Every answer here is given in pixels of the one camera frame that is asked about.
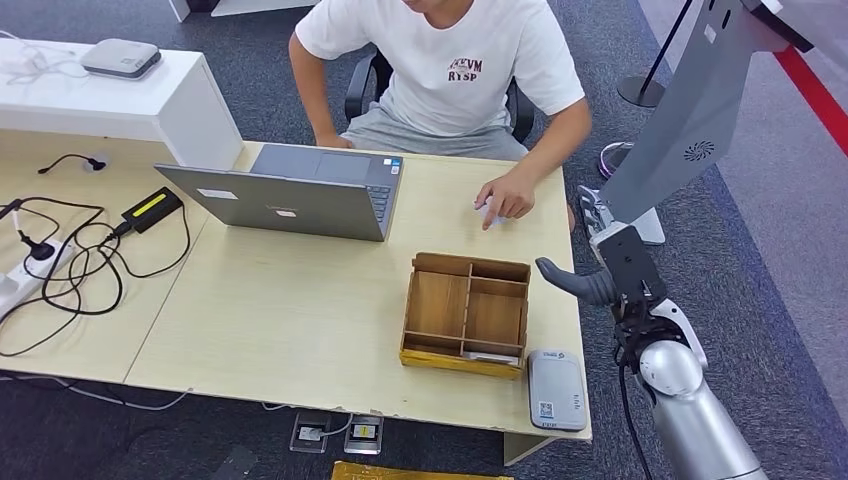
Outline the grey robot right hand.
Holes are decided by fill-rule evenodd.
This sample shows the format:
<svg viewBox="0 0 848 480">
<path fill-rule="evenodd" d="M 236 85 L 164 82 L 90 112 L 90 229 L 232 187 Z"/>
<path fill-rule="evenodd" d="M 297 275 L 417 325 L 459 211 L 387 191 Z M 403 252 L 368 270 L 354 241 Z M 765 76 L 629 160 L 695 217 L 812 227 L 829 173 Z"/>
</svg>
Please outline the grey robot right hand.
<svg viewBox="0 0 848 480">
<path fill-rule="evenodd" d="M 541 276 L 560 290 L 593 305 L 611 306 L 624 295 L 614 275 L 612 254 L 619 249 L 615 245 L 616 236 L 627 225 L 615 220 L 606 206 L 585 207 L 583 212 L 589 244 L 601 269 L 595 273 L 578 275 L 559 268 L 547 257 L 536 258 L 535 265 Z"/>
</svg>

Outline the person's left hand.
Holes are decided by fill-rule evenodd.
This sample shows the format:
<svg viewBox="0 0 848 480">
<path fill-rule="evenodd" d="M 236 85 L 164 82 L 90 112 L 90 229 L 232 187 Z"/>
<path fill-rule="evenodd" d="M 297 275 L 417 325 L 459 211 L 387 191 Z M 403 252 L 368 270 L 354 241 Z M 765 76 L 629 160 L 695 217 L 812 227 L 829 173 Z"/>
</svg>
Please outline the person's left hand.
<svg viewBox="0 0 848 480">
<path fill-rule="evenodd" d="M 512 171 L 484 184 L 474 208 L 486 207 L 482 229 L 487 231 L 496 218 L 518 219 L 535 206 L 536 180 L 529 174 Z"/>
</svg>

